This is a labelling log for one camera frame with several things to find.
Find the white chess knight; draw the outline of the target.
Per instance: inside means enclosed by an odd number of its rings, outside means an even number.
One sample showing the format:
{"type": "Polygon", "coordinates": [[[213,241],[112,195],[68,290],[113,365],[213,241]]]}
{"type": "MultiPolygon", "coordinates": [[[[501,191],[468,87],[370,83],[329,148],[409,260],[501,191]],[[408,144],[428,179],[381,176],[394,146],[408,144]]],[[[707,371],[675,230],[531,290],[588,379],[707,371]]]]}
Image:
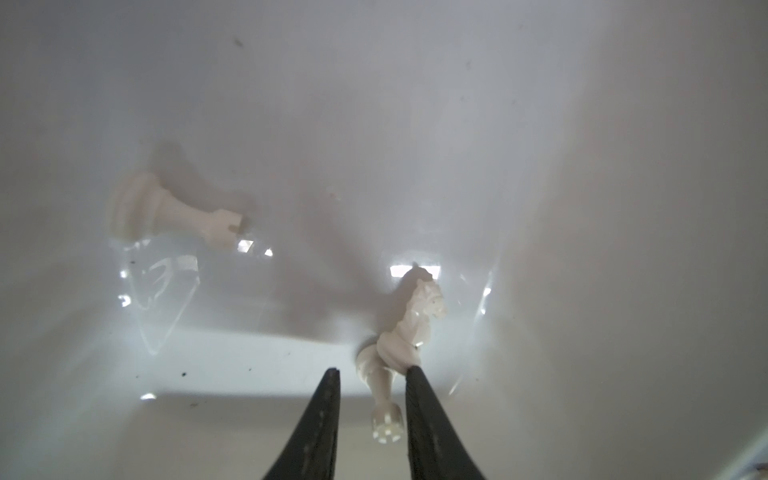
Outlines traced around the white chess knight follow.
{"type": "Polygon", "coordinates": [[[359,352],[356,371],[373,397],[371,430],[378,443],[396,443],[405,434],[401,408],[392,400],[394,378],[421,364],[420,350],[431,340],[431,321],[445,315],[440,286],[434,280],[419,279],[401,320],[359,352]]]}

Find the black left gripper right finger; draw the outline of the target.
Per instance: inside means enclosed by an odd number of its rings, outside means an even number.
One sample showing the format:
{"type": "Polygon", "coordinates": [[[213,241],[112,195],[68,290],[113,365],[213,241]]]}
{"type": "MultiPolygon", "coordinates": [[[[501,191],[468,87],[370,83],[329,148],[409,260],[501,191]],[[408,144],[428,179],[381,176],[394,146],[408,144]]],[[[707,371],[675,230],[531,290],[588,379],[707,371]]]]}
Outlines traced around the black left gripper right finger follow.
{"type": "Polygon", "coordinates": [[[453,428],[424,371],[406,373],[408,459],[412,479],[484,479],[453,428]]]}

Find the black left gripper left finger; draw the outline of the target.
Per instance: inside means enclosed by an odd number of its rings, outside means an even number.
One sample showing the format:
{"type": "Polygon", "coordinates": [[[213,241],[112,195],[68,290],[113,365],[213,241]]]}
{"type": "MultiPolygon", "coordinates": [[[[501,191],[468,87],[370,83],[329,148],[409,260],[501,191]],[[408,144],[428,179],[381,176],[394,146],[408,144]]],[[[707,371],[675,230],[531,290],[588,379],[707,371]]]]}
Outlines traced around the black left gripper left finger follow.
{"type": "Polygon", "coordinates": [[[329,368],[264,479],[334,478],[340,402],[340,371],[329,368]]]}

